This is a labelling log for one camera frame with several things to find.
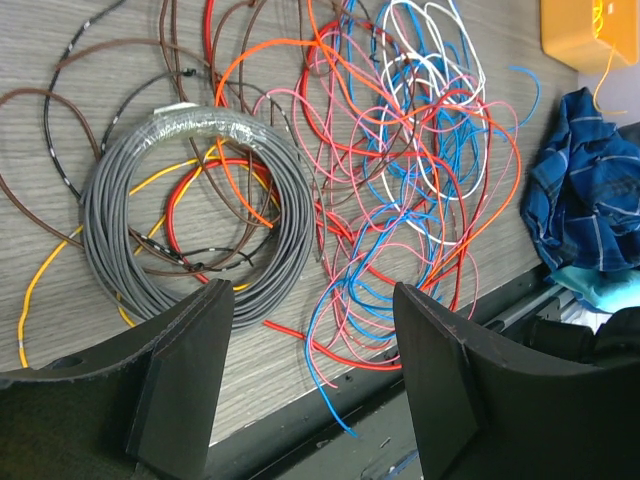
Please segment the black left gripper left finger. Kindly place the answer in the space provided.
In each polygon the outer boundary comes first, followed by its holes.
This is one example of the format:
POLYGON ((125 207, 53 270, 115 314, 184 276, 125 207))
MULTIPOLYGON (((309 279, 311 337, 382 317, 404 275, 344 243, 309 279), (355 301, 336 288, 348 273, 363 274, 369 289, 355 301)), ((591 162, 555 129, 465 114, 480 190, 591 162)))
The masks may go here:
POLYGON ((5 479, 200 479, 234 312, 227 281, 91 348, 1 376, 5 479))

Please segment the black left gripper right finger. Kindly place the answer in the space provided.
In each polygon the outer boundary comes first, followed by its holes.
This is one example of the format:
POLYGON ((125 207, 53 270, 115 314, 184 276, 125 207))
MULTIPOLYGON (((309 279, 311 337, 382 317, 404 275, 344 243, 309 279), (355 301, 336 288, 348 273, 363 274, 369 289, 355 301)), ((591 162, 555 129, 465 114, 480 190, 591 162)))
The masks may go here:
POLYGON ((396 337, 427 479, 635 479, 639 361, 553 357, 398 284, 396 337))

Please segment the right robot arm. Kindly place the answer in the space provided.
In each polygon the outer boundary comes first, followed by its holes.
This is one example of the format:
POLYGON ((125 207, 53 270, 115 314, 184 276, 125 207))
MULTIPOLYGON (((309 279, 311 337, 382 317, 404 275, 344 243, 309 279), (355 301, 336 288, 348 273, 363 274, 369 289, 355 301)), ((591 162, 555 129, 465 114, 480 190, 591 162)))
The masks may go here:
POLYGON ((602 368, 639 361, 639 308, 625 308, 596 332, 588 326, 545 319, 528 322, 522 344, 535 351, 602 368))

